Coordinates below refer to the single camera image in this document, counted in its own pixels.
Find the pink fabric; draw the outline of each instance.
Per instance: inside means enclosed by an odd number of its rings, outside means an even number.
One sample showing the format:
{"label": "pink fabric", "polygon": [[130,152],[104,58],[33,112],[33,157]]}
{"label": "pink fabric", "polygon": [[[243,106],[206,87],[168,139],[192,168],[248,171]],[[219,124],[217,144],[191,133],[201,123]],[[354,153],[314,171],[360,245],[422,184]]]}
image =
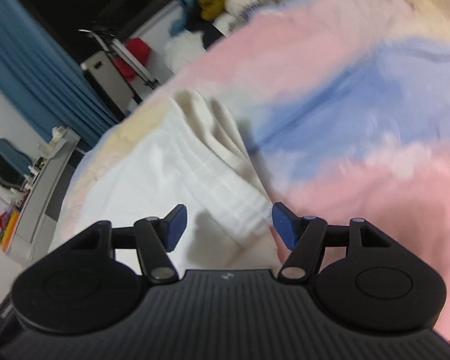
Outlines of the pink fabric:
{"label": "pink fabric", "polygon": [[[389,163],[342,163],[274,200],[282,200],[298,215],[317,215],[330,224],[366,218],[432,266],[447,286],[435,330],[450,340],[450,146],[433,149],[411,176],[397,176],[395,170]],[[340,254],[327,253],[324,265]]]}
{"label": "pink fabric", "polygon": [[252,99],[309,90],[365,54],[411,15],[403,0],[312,0],[259,12],[184,68],[170,86],[233,88]]}

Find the blue fabric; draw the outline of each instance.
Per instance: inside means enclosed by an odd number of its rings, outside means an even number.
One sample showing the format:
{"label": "blue fabric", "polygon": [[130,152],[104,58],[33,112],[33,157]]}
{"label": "blue fabric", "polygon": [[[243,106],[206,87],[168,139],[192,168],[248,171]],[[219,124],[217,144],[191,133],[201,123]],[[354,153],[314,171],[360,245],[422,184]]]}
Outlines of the blue fabric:
{"label": "blue fabric", "polygon": [[412,39],[379,47],[312,95],[262,107],[251,154],[280,158],[291,179],[330,159],[362,159],[384,142],[450,140],[450,45]]}
{"label": "blue fabric", "polygon": [[118,123],[80,67],[17,0],[0,0],[0,90],[45,140],[66,125],[86,150]]}
{"label": "blue fabric", "polygon": [[0,138],[0,155],[22,176],[30,174],[30,169],[28,168],[32,165],[30,157],[22,153],[4,138]]}
{"label": "blue fabric", "polygon": [[187,22],[187,14],[186,12],[184,12],[179,19],[175,20],[172,23],[172,26],[170,27],[169,30],[170,36],[177,36],[178,34],[180,34],[184,30],[186,22]]}

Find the white plush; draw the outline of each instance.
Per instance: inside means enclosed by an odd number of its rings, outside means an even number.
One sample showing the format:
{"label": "white plush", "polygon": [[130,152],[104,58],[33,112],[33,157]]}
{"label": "white plush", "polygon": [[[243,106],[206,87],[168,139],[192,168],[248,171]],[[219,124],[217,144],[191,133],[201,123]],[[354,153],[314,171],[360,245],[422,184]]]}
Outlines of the white plush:
{"label": "white plush", "polygon": [[236,23],[236,17],[230,13],[222,13],[214,21],[214,26],[223,35],[228,36]]}
{"label": "white plush", "polygon": [[257,3],[258,0],[225,0],[225,10],[229,14],[239,17],[246,8]]}
{"label": "white plush", "polygon": [[165,64],[172,73],[177,74],[182,68],[205,54],[202,36],[202,32],[192,33],[185,30],[165,44]]}

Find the circular cap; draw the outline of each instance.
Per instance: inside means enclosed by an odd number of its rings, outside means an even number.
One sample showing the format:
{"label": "circular cap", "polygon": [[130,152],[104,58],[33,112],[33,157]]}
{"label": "circular cap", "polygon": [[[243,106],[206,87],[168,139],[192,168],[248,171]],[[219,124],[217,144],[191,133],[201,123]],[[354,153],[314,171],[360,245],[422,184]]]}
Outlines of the circular cap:
{"label": "circular cap", "polygon": [[406,273],[387,267],[370,268],[356,278],[357,287],[377,299],[398,299],[410,292],[412,279]]}
{"label": "circular cap", "polygon": [[88,298],[99,287],[100,279],[93,273],[81,269],[57,272],[45,283],[45,290],[50,297],[66,302]]}
{"label": "circular cap", "polygon": [[151,276],[156,280],[167,280],[175,275],[175,271],[167,266],[155,268],[151,272]]}
{"label": "circular cap", "polygon": [[318,274],[315,294],[339,321],[382,333],[432,327],[446,298],[442,278],[400,247],[349,252]]}
{"label": "circular cap", "polygon": [[288,266],[287,268],[282,269],[281,273],[283,277],[291,280],[301,279],[306,274],[304,269],[297,266]]}
{"label": "circular cap", "polygon": [[47,333],[101,330],[129,315],[142,295],[132,269],[98,252],[45,257],[15,281],[11,300],[22,323]]}

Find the white towel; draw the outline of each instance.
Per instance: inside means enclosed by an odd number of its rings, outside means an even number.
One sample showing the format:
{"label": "white towel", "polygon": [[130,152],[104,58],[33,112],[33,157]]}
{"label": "white towel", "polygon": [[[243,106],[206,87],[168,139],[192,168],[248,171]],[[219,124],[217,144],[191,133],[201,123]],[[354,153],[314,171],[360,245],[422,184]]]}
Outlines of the white towel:
{"label": "white towel", "polygon": [[[229,111],[195,92],[170,100],[162,125],[87,196],[77,232],[98,220],[131,226],[185,204],[188,225],[170,258],[189,268],[277,270],[269,230],[272,203],[247,155]],[[117,259],[138,270],[135,251]]]}

